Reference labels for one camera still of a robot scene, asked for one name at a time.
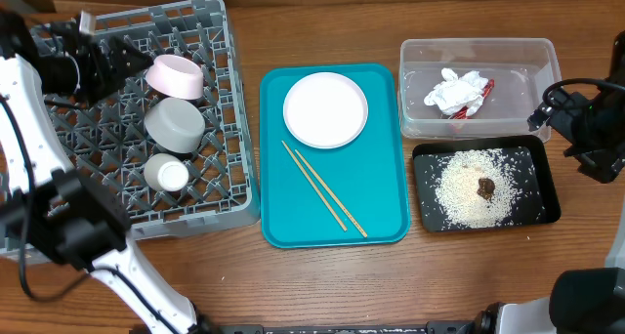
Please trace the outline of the small pink bowl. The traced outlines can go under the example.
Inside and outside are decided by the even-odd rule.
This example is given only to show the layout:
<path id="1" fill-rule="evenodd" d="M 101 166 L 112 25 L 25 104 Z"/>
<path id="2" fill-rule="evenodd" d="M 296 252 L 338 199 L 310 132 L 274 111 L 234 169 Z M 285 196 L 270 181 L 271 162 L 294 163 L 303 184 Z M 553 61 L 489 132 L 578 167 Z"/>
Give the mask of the small pink bowl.
<path id="1" fill-rule="evenodd" d="M 146 82 L 151 88 L 182 100 L 201 98 L 203 81 L 199 65 L 176 55 L 157 56 L 146 72 Z"/>

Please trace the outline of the grey bowl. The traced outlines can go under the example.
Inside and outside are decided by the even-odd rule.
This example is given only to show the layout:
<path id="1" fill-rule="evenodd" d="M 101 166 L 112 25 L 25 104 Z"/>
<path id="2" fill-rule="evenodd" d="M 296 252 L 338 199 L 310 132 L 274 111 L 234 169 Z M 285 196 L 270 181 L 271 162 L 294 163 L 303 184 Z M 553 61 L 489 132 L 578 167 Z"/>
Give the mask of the grey bowl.
<path id="1" fill-rule="evenodd" d="M 166 98 L 156 104 L 146 113 L 144 123 L 157 144 L 176 153 L 197 150 L 206 128 L 199 109 L 177 98 Z"/>

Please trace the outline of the red snack wrapper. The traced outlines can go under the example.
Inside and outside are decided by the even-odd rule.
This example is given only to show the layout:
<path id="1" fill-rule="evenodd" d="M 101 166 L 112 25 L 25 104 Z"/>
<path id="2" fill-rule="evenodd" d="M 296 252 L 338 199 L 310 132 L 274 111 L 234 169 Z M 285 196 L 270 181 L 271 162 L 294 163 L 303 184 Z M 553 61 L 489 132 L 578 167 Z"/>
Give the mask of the red snack wrapper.
<path id="1" fill-rule="evenodd" d="M 495 86 L 495 81 L 493 79 L 489 79 L 482 90 L 481 101 L 475 102 L 471 106 L 463 106 L 459 111 L 450 115 L 449 119 L 468 119 L 469 115 L 467 114 L 467 112 L 471 110 L 473 113 L 476 113 L 479 110 L 479 108 L 483 105 L 483 102 L 488 98 L 494 86 Z"/>

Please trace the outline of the brown food scrap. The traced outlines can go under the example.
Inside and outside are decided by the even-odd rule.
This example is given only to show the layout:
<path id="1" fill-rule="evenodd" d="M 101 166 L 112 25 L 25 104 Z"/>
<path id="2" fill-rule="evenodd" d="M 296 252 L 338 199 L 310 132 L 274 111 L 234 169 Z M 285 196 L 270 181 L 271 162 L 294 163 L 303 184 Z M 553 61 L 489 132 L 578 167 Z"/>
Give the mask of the brown food scrap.
<path id="1" fill-rule="evenodd" d="M 489 178 L 479 178 L 478 184 L 479 187 L 477 190 L 477 195 L 484 200 L 491 200 L 495 191 L 495 183 Z"/>

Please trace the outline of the white napkin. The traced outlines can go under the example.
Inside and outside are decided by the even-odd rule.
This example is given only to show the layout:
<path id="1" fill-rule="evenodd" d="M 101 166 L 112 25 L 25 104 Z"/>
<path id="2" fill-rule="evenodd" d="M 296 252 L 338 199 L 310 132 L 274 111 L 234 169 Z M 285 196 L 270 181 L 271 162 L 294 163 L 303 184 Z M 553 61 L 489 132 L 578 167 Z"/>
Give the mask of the white napkin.
<path id="1" fill-rule="evenodd" d="M 463 106 L 471 106 L 481 101 L 481 94 L 489 79 L 481 77 L 477 70 L 459 76 L 451 68 L 440 71 L 443 80 L 425 97 L 424 104 L 437 106 L 444 115 L 452 115 Z M 469 117 L 474 113 L 467 112 Z"/>

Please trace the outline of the pile of rice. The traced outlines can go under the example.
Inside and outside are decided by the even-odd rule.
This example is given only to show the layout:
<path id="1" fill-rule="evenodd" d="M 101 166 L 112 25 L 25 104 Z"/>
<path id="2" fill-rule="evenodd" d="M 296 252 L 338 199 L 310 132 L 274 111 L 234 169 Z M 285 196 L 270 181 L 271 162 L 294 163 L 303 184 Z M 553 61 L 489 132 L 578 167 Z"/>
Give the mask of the pile of rice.
<path id="1" fill-rule="evenodd" d="M 462 150 L 414 158 L 421 220 L 428 231 L 484 230 L 538 224 L 546 207 L 526 147 Z M 491 200 L 479 178 L 495 183 Z"/>

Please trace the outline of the white cup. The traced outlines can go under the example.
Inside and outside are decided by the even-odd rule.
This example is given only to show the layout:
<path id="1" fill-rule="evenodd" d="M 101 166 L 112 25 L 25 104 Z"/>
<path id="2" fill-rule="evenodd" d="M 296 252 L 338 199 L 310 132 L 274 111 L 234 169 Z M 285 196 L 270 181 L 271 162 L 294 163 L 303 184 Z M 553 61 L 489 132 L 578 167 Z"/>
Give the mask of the white cup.
<path id="1" fill-rule="evenodd" d="M 144 177 L 150 188 L 174 192 L 186 186 L 189 172 L 177 157 L 167 153 L 158 153 L 146 162 Z"/>

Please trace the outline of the large white plate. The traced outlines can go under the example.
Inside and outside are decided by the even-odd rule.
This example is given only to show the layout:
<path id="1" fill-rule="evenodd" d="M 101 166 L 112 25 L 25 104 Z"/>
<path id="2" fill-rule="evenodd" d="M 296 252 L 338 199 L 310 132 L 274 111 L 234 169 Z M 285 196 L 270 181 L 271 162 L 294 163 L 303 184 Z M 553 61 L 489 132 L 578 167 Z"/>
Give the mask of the large white plate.
<path id="1" fill-rule="evenodd" d="M 283 119 L 300 143 L 319 149 L 345 146 L 363 131 L 368 100 L 349 77 L 336 72 L 304 76 L 287 92 Z"/>

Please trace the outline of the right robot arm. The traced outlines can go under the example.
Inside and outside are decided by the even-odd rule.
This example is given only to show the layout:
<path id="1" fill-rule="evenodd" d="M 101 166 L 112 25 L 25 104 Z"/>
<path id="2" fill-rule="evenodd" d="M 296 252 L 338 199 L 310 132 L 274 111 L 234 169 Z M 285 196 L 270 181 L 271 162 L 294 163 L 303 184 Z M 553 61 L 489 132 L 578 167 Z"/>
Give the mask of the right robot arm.
<path id="1" fill-rule="evenodd" d="M 624 168 L 624 34 L 614 41 L 608 77 L 571 78 L 545 89 L 529 127 L 550 126 L 570 142 L 564 151 L 578 171 L 600 183 Z M 624 331 L 624 223 L 599 269 L 565 271 L 547 298 L 494 303 L 460 333 L 622 333 Z"/>

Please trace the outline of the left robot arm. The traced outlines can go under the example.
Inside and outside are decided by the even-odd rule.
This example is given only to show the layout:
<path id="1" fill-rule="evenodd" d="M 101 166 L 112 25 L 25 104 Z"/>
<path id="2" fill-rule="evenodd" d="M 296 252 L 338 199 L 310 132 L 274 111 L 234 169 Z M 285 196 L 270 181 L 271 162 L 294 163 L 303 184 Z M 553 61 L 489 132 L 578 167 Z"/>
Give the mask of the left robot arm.
<path id="1" fill-rule="evenodd" d="M 74 168 L 48 114 L 47 94 L 72 96 L 86 109 L 153 64 L 117 37 L 102 52 L 94 28 L 90 15 L 46 26 L 63 49 L 42 56 L 22 16 L 1 13 L 1 148 L 11 190 L 1 206 L 1 223 L 19 239 L 22 291 L 35 302 L 56 302 L 94 278 L 150 333 L 208 333 L 210 325 L 195 304 L 159 274 L 133 239 L 117 196 Z M 27 282 L 26 245 L 81 276 L 55 295 L 36 295 Z"/>

